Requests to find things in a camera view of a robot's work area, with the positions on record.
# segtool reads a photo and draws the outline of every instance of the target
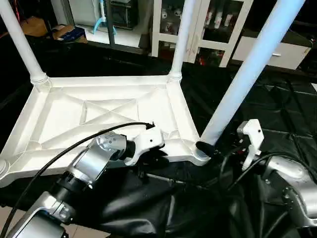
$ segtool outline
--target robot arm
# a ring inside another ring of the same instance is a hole
[[[242,166],[245,171],[261,154],[259,148],[264,136],[257,119],[243,122],[237,132],[241,138],[247,136],[250,141]],[[299,228],[317,226],[317,184],[312,176],[303,164],[281,156],[269,160],[262,176],[272,187],[282,187],[282,200]]]
[[[283,187],[282,200],[297,227],[317,226],[317,184],[301,163],[274,156],[263,178],[273,187]]]
[[[134,140],[113,131],[94,138],[12,228],[7,238],[67,238],[61,223],[70,224],[80,206],[79,196],[92,189],[106,169],[133,166],[140,156],[164,146],[158,127],[147,129]]]

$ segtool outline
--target black tablecloth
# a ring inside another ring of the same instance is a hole
[[[29,38],[40,65],[50,77],[160,75],[170,62],[86,44],[63,44]],[[2,148],[32,89],[29,75],[11,39],[0,39],[3,82],[0,94]],[[181,86],[201,134],[236,71],[184,63]],[[244,120],[259,119],[264,132],[263,151],[291,152],[317,167],[317,93],[307,78],[263,72],[218,142],[230,147],[231,134]],[[140,177],[140,169],[109,170],[92,191],[81,197],[76,223],[126,237],[259,237],[285,212],[279,194],[249,175],[227,198],[219,194],[217,174],[221,160],[196,167],[171,163],[163,169],[143,168],[155,175]],[[232,170],[226,178],[232,179]],[[28,209],[58,176],[41,177],[22,202]],[[30,181],[18,179],[0,189],[0,204],[12,206]],[[296,230],[286,215],[268,237],[309,236]]]

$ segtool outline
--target drawer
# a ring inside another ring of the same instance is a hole
[[[244,61],[255,41],[256,38],[241,37],[232,59]],[[311,48],[305,46],[280,43],[269,60],[268,65],[296,69],[310,49]]]

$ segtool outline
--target metal pole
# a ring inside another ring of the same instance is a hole
[[[106,0],[106,23],[108,28],[108,36],[110,46],[113,48],[115,46],[114,34],[113,34],[113,19],[111,11],[111,0]]]
[[[42,71],[38,61],[36,60],[8,0],[0,0],[0,15],[30,73],[31,82],[33,84],[45,83],[48,77]]]
[[[180,27],[178,31],[178,38],[176,49],[174,53],[174,59],[172,63],[172,69],[169,72],[170,78],[180,81],[182,79],[182,65],[186,54],[186,46],[188,40],[188,32],[190,25],[193,21],[192,15],[196,0],[185,0],[183,7],[182,19],[180,21]]]
[[[200,141],[215,145],[283,39],[305,0],[278,0],[248,57],[235,75]]]

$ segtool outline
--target floor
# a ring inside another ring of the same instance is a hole
[[[0,207],[0,230],[2,230],[5,221],[9,215],[11,208],[10,207]],[[10,224],[9,230],[18,222],[18,220],[23,216],[24,211],[18,210],[15,213],[15,216]],[[97,230],[93,230],[87,227],[82,227],[78,225],[69,225],[64,226],[66,229],[66,232],[69,235],[69,238],[105,238],[109,236],[109,233],[101,232]]]

